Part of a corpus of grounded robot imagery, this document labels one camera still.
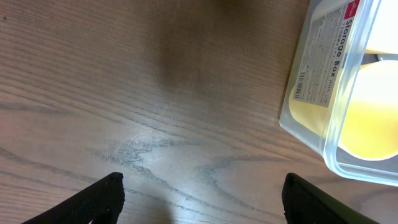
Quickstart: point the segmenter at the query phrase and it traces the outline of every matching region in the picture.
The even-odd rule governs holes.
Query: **wooden table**
[[[397,188],[338,177],[279,126],[307,6],[0,1],[0,223],[112,171],[120,223],[285,223],[288,172],[395,223]]]

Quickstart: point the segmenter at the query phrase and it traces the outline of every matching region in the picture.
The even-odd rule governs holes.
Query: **wooden surface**
[[[112,171],[120,223],[285,223],[288,172],[395,223],[397,188],[338,177],[279,127],[307,6],[0,0],[0,223]]]

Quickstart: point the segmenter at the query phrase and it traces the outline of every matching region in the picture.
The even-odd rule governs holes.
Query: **barcode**
[[[300,76],[298,77],[298,81],[297,81],[296,91],[294,92],[295,99],[298,99],[298,100],[300,99],[300,94],[301,94],[301,89],[303,87],[304,78],[305,78],[305,72],[300,73]]]

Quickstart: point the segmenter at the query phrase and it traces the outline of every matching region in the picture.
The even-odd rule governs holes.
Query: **plastic container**
[[[336,174],[395,186],[398,57],[385,54],[398,53],[397,2],[312,0],[280,116]]]

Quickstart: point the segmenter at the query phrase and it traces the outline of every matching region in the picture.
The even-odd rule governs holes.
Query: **label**
[[[329,107],[358,5],[343,4],[311,22],[293,100]]]

